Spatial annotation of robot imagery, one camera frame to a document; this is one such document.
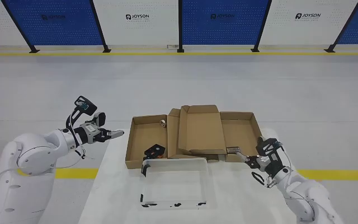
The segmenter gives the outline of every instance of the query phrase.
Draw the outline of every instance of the white wall panel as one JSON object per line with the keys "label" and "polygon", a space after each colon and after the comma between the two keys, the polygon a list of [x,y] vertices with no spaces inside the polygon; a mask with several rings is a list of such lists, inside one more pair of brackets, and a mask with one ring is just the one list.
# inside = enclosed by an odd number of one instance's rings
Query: white wall panel
{"label": "white wall panel", "polygon": [[2,3],[0,3],[0,45],[27,45]]}
{"label": "white wall panel", "polygon": [[94,0],[94,3],[108,45],[179,42],[177,0]]}
{"label": "white wall panel", "polygon": [[273,0],[260,44],[333,44],[356,3],[357,0]]}

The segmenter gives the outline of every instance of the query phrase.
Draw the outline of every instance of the black pole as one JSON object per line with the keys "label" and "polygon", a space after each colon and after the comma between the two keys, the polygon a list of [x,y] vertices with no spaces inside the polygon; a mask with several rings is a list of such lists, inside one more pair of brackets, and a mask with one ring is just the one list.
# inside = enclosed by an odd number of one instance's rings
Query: black pole
{"label": "black pole", "polygon": [[262,20],[262,24],[261,24],[261,27],[260,27],[260,32],[258,33],[258,38],[256,40],[256,44],[251,49],[252,52],[260,52],[258,50],[258,46],[260,44],[260,40],[261,40],[261,36],[262,36],[262,33],[263,33],[263,28],[265,27],[265,24],[266,24],[267,16],[269,15],[269,10],[270,10],[270,7],[271,7],[271,3],[272,3],[272,0],[268,0],[265,15],[263,16],[263,20]]}
{"label": "black pole", "polygon": [[100,20],[98,19],[98,15],[97,15],[97,11],[96,11],[96,8],[95,8],[95,4],[93,3],[93,0],[89,0],[89,3],[91,4],[92,12],[93,12],[93,15],[95,16],[95,20],[96,20],[98,32],[100,32],[100,36],[101,36],[101,40],[102,40],[103,47],[105,48],[105,50],[103,51],[103,53],[109,53],[109,52],[111,52],[111,49],[109,49],[108,46],[107,46],[107,44],[106,44],[105,36],[103,35],[103,32],[102,32],[102,28],[101,28]]}
{"label": "black pole", "polygon": [[178,25],[179,25],[179,49],[178,49],[178,53],[184,53],[184,49],[183,49],[183,0],[178,0],[178,6],[179,6],[179,21],[178,21]]}
{"label": "black pole", "polygon": [[352,11],[352,14],[349,16],[349,18],[348,18],[348,20],[347,20],[345,26],[344,26],[343,29],[341,30],[341,32],[340,32],[340,34],[338,35],[336,41],[335,41],[333,44],[331,44],[331,45],[328,47],[328,49],[325,49],[326,52],[328,52],[328,53],[335,53],[335,51],[334,51],[333,49],[336,47],[336,45],[338,44],[338,42],[339,42],[339,40],[341,39],[342,35],[343,35],[344,32],[346,31],[346,29],[347,29],[347,27],[348,27],[348,24],[349,24],[349,23],[351,22],[351,20],[353,19],[354,14],[356,13],[357,9],[358,9],[358,3],[356,4],[356,7],[354,7],[354,9],[353,9],[353,11]]}
{"label": "black pole", "polygon": [[33,45],[30,44],[30,41],[29,41],[28,38],[26,37],[25,33],[21,30],[20,25],[17,23],[15,17],[14,17],[13,14],[11,13],[11,11],[10,11],[9,7],[7,6],[5,0],[1,0],[1,2],[2,2],[2,4],[4,5],[4,7],[5,7],[7,13],[10,15],[10,17],[11,17],[13,23],[16,25],[17,29],[20,31],[20,34],[22,35],[23,39],[25,40],[25,42],[27,43],[27,45],[28,45],[29,48],[31,49],[31,51],[30,51],[29,53],[34,54],[34,53],[39,52],[40,50],[37,50],[37,49],[35,48],[35,46],[33,46]]}

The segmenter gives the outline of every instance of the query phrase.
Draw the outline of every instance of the open cardboard box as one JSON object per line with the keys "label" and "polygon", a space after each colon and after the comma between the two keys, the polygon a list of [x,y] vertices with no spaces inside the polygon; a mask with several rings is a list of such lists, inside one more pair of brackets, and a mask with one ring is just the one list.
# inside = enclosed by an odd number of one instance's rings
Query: open cardboard box
{"label": "open cardboard box", "polygon": [[[167,123],[166,128],[160,124]],[[226,147],[238,146],[247,156],[257,155],[261,131],[253,113],[219,112],[215,105],[183,106],[168,115],[133,117],[125,163],[140,169],[144,151],[154,144],[165,147],[164,158],[204,157],[218,161]],[[226,162],[242,162],[236,155],[225,155]]]}
{"label": "open cardboard box", "polygon": [[181,107],[178,149],[184,155],[226,154],[220,113],[215,105]]}
{"label": "open cardboard box", "polygon": [[[226,147],[238,146],[246,156],[257,155],[257,138],[261,136],[251,112],[220,112]],[[243,162],[237,155],[226,155],[226,162]]]}
{"label": "open cardboard box", "polygon": [[[166,121],[166,128],[160,124]],[[128,169],[140,169],[144,151],[155,144],[166,148],[163,158],[193,158],[177,147],[180,110],[172,109],[168,115],[136,116],[132,118],[125,164]]]}

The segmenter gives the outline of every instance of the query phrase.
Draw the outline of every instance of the joyson logo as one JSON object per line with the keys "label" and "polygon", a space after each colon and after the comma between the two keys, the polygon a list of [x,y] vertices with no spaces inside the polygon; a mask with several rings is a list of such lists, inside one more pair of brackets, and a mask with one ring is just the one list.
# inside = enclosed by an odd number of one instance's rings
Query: joyson logo
{"label": "joyson logo", "polygon": [[41,15],[42,20],[64,20],[65,15]]}
{"label": "joyson logo", "polygon": [[211,20],[216,20],[216,19],[220,19],[220,18],[234,18],[235,14],[211,14],[210,15],[210,19]]}
{"label": "joyson logo", "polygon": [[125,18],[127,20],[148,20],[149,19],[149,15],[147,14],[127,14],[125,15]]}
{"label": "joyson logo", "polygon": [[317,21],[320,16],[320,13],[297,13],[295,21]]}

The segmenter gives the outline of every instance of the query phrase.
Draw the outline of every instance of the clear plastic box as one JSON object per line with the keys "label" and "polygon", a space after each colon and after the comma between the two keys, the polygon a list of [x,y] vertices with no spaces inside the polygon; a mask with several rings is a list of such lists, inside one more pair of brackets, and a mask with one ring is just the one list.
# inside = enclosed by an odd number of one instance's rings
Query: clear plastic box
{"label": "clear plastic box", "polygon": [[207,204],[208,165],[204,158],[145,160],[142,167],[144,208],[202,208]]}

